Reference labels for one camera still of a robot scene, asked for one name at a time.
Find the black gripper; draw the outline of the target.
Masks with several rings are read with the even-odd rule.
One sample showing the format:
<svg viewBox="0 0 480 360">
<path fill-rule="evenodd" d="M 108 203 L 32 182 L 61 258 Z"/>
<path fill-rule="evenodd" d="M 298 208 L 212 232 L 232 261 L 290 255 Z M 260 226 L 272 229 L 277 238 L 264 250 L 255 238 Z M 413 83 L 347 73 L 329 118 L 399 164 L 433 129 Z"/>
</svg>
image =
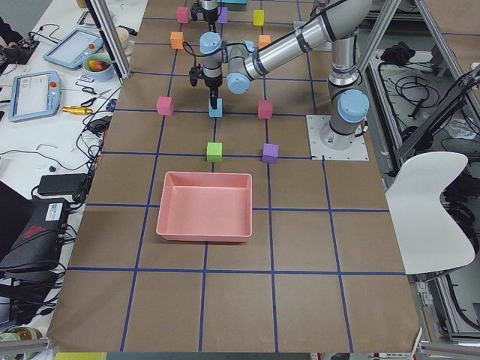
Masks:
<svg viewBox="0 0 480 360">
<path fill-rule="evenodd" d="M 202 64 L 194 65 L 189 71 L 190 84 L 196 87 L 199 80 L 203 80 L 209 88 L 209 106 L 212 109 L 218 108 L 218 89 L 223 83 L 223 77 L 220 67 L 214 69 L 207 68 Z"/>
</svg>

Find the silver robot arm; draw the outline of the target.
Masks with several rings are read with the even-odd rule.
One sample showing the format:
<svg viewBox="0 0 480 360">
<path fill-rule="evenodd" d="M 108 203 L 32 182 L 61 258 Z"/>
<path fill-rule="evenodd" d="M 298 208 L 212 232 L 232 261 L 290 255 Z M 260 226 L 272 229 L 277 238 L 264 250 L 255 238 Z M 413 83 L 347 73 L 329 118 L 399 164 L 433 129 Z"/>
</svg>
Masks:
<svg viewBox="0 0 480 360">
<path fill-rule="evenodd" d="M 202 18 L 208 24 L 210 32 L 216 32 L 216 24 L 218 20 L 218 1 L 217 0 L 200 0 L 200 12 Z"/>
<path fill-rule="evenodd" d="M 361 76 L 356 58 L 356 36 L 371 5 L 371 1 L 328 1 L 324 6 L 317 5 L 306 23 L 258 47 L 249 40 L 224 40 L 214 24 L 218 3 L 199 1 L 196 9 L 206 15 L 209 30 L 199 38 L 198 53 L 187 42 L 182 44 L 193 58 L 188 73 L 190 84 L 195 87 L 202 80 L 209 90 L 208 105 L 216 110 L 223 83 L 231 93 L 243 95 L 254 80 L 330 43 L 328 90 L 331 103 L 339 107 L 343 93 L 354 89 Z"/>
</svg>

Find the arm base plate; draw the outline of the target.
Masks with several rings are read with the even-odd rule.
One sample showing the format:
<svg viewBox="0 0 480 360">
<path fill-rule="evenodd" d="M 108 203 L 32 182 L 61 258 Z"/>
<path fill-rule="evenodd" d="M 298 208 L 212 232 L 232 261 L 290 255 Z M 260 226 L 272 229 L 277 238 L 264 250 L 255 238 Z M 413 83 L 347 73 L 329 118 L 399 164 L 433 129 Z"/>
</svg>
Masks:
<svg viewBox="0 0 480 360">
<path fill-rule="evenodd" d="M 330 115 L 306 115 L 310 158 L 315 161 L 369 161 L 362 126 L 340 135 L 330 127 Z"/>
</svg>

